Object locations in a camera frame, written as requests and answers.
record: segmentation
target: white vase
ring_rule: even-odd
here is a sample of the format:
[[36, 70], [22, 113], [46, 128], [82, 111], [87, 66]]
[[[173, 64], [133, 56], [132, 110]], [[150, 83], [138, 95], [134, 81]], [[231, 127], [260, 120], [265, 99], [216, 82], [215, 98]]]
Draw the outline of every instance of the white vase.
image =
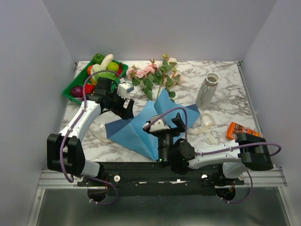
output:
[[219, 81], [220, 77], [217, 74], [209, 73], [206, 75], [201, 88], [198, 91], [196, 100], [198, 108], [205, 109], [210, 105]]

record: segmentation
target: blue cloth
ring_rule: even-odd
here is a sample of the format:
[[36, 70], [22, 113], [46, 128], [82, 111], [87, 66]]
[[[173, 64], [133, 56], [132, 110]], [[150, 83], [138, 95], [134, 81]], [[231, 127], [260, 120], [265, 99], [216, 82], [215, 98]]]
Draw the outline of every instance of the blue cloth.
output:
[[[117, 120], [105, 124], [107, 138], [154, 161], [158, 159], [158, 138], [143, 131], [143, 126], [146, 121], [149, 121], [152, 116], [162, 114], [169, 109], [179, 107], [169, 99], [167, 91], [164, 89], [158, 99], [148, 101], [144, 109], [133, 119]], [[185, 107], [188, 115], [188, 128], [198, 119], [200, 113], [196, 105]], [[164, 116], [166, 124], [171, 127], [175, 125], [171, 119], [180, 113], [182, 120], [185, 122], [185, 115], [182, 110], [175, 110]]]

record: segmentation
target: orange package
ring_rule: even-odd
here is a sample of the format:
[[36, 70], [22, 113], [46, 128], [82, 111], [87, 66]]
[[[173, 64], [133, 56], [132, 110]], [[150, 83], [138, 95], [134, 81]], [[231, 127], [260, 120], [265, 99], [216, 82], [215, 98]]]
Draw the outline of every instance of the orange package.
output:
[[228, 128], [226, 138], [228, 138], [230, 140], [235, 140], [235, 139], [237, 139], [238, 133], [248, 133], [248, 134], [251, 134], [251, 135], [254, 135], [257, 137], [263, 137], [263, 135], [260, 134], [259, 132], [256, 132], [250, 128], [241, 126], [235, 122], [232, 122]]

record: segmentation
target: white marble surface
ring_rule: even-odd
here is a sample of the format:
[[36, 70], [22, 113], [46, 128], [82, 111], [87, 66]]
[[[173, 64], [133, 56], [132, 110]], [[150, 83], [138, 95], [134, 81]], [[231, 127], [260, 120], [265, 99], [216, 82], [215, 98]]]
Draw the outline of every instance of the white marble surface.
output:
[[[88, 61], [79, 62], [76, 75], [87, 65]], [[124, 61], [131, 67], [135, 64], [144, 69], [149, 61]], [[250, 105], [245, 89], [235, 62], [208, 62], [208, 61], [183, 61], [178, 63], [178, 72], [183, 75], [183, 83], [175, 86], [175, 102], [183, 106], [195, 104], [198, 90], [207, 73], [216, 73], [220, 76], [220, 82], [211, 105], [202, 113], [210, 113], [215, 125], [210, 128], [210, 133], [218, 140], [218, 144], [229, 142], [225, 135], [229, 124], [234, 121], [246, 127], [256, 130]], [[153, 97], [156, 97], [158, 87], [153, 89]], [[134, 116], [146, 105], [147, 97], [140, 87], [135, 87], [130, 97], [135, 101]], [[79, 109], [75, 102], [68, 103], [63, 126], [66, 126]], [[104, 125], [120, 118], [112, 112], [97, 117], [87, 131], [82, 146], [85, 156], [91, 161], [151, 161], [140, 154], [128, 150], [106, 138]], [[200, 127], [200, 119], [193, 125]], [[193, 146], [210, 146], [205, 134], [188, 135], [188, 141]]]

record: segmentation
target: white wall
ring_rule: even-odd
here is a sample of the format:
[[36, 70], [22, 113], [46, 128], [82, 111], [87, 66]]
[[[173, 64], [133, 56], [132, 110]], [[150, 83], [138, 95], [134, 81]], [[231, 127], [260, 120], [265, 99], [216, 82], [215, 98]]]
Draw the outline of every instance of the white wall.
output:
[[300, 0], [277, 1], [242, 69], [264, 135], [283, 147], [273, 160], [283, 167], [292, 202], [300, 213]]
[[276, 0], [43, 0], [76, 60], [242, 60]]
[[0, 225], [26, 225], [74, 62], [40, 0], [0, 7]]

